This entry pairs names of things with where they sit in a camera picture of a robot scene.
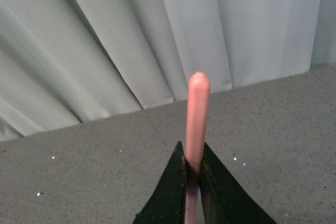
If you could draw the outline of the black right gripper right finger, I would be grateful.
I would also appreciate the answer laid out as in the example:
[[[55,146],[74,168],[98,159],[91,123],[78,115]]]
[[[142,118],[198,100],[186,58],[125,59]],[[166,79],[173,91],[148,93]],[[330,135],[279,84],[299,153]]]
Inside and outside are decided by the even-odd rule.
[[[205,223],[275,223],[206,143],[199,184]]]

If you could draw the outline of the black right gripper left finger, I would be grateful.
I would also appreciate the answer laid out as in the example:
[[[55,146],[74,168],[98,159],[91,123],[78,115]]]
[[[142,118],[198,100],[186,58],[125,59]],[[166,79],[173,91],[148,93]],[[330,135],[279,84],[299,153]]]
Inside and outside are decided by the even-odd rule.
[[[178,141],[153,194],[142,210],[136,214],[133,223],[184,223],[186,174],[183,145]]]

